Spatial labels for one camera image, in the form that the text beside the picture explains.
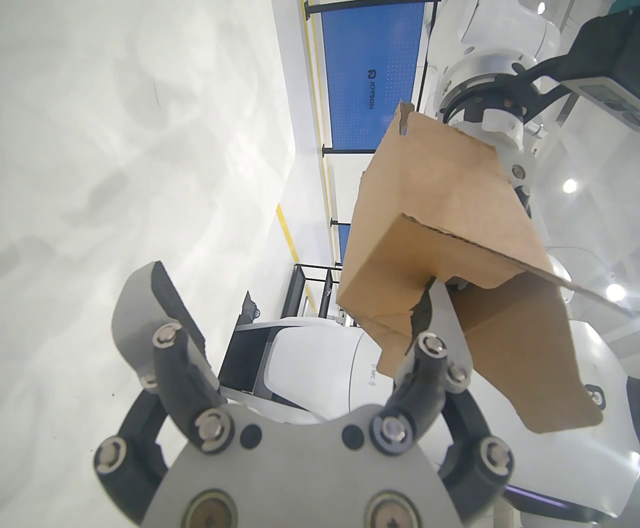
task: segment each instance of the black panel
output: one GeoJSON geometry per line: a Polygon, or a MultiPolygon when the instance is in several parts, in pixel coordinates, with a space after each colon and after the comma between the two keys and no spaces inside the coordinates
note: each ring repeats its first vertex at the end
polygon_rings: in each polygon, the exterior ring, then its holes
{"type": "Polygon", "coordinates": [[[640,380],[629,376],[627,380],[627,398],[629,400],[629,410],[631,411],[631,421],[634,423],[636,436],[640,442],[640,380]]]}
{"type": "Polygon", "coordinates": [[[223,387],[253,392],[272,327],[234,332],[218,379],[223,387]]]}
{"type": "Polygon", "coordinates": [[[287,296],[284,299],[282,313],[280,314],[281,319],[285,317],[296,317],[298,315],[306,281],[307,278],[305,277],[305,272],[302,271],[302,267],[295,265],[293,267],[293,273],[291,274],[291,280],[289,281],[287,296]]]}

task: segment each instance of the white robot body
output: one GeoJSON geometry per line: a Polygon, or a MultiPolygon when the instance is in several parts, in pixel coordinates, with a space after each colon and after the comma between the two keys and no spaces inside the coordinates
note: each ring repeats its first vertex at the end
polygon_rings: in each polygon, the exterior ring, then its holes
{"type": "MultiPolygon", "coordinates": [[[[571,325],[580,377],[586,386],[595,387],[595,401],[604,405],[601,425],[537,435],[525,428],[509,401],[476,372],[469,390],[491,431],[516,456],[512,490],[617,516],[640,474],[640,445],[625,390],[627,375],[590,325],[580,321],[571,325]]],[[[382,404],[388,399],[393,380],[375,372],[380,353],[360,328],[316,324],[284,328],[273,341],[264,383],[319,419],[334,419],[365,403],[382,404]]],[[[450,444],[442,416],[420,440],[436,466],[450,444]]]]}
{"type": "Polygon", "coordinates": [[[438,72],[435,105],[461,83],[514,74],[556,55],[560,32],[516,0],[449,0],[430,36],[429,66],[438,72]]]}

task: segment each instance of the wire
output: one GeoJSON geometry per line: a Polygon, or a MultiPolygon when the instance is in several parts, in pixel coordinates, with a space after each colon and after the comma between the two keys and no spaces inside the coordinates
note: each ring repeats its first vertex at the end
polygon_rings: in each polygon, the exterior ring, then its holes
{"type": "Polygon", "coordinates": [[[604,260],[602,260],[597,254],[595,254],[591,250],[588,250],[587,248],[581,248],[579,246],[545,246],[545,249],[547,250],[579,250],[579,251],[584,251],[586,253],[589,253],[592,257],[596,257],[596,259],[600,261],[600,263],[602,264],[602,267],[606,270],[606,272],[611,274],[612,276],[611,278],[615,278],[614,273],[611,271],[611,269],[609,269],[609,266],[607,266],[607,263],[604,260]]]}
{"type": "Polygon", "coordinates": [[[427,68],[429,67],[429,44],[431,43],[431,36],[433,35],[433,26],[436,24],[436,14],[438,13],[438,3],[440,0],[433,1],[433,9],[431,10],[431,24],[429,26],[429,40],[427,40],[427,49],[424,54],[424,68],[422,69],[422,81],[420,82],[420,92],[418,93],[418,104],[415,109],[420,111],[420,103],[422,102],[422,92],[424,91],[424,81],[427,79],[427,68]]]}

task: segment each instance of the white machine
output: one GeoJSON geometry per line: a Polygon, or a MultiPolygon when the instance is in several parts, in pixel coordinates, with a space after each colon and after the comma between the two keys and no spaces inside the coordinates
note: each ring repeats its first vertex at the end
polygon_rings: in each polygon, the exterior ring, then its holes
{"type": "MultiPolygon", "coordinates": [[[[553,57],[558,42],[516,0],[448,0],[429,44],[439,119],[496,146],[525,208],[525,143],[549,104],[574,91],[640,130],[640,9],[589,21],[566,56],[553,57]],[[543,76],[559,84],[540,93],[543,76]]],[[[380,350],[361,329],[311,318],[238,326],[216,377],[161,263],[136,271],[112,327],[143,390],[96,450],[105,491],[154,528],[461,528],[501,495],[526,528],[619,514],[640,472],[640,382],[572,321],[604,421],[534,435],[472,375],[445,285],[429,295],[431,320],[394,379],[376,372],[380,350]],[[188,440],[171,468],[156,444],[167,416],[188,440]]]]}
{"type": "MultiPolygon", "coordinates": [[[[558,275],[570,280],[559,261],[553,259],[553,264],[558,275]]],[[[464,349],[461,330],[450,324],[455,316],[444,285],[435,282],[430,293],[430,328],[438,329],[450,348],[464,349]]],[[[564,293],[564,299],[568,303],[571,296],[564,293]]],[[[570,324],[580,378],[603,411],[600,425],[546,435],[531,433],[509,401],[482,376],[474,372],[466,379],[490,429],[517,457],[505,497],[524,514],[525,528],[546,526],[550,519],[560,526],[562,521],[588,524],[615,517],[626,506],[640,474],[640,443],[634,429],[634,421],[640,418],[635,416],[640,380],[627,378],[590,325],[582,321],[570,324]]],[[[362,405],[383,405],[389,399],[394,380],[376,372],[380,353],[361,328],[291,317],[238,326],[219,377],[225,387],[237,391],[224,394],[246,404],[256,405],[253,398],[257,396],[296,406],[296,415],[281,415],[282,420],[333,420],[362,405]]],[[[458,353],[454,360],[468,365],[470,358],[458,353]]],[[[442,416],[419,441],[436,468],[441,467],[451,444],[442,416]]]]}

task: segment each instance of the torn cardboard flap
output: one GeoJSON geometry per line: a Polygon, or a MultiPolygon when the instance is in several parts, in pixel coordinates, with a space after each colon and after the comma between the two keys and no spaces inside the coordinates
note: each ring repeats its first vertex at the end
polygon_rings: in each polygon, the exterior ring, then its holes
{"type": "Polygon", "coordinates": [[[553,274],[495,149],[401,103],[362,176],[337,299],[381,346],[380,373],[395,375],[432,276],[472,283],[451,298],[474,369],[527,428],[600,423],[558,287],[584,289],[553,274]]]}

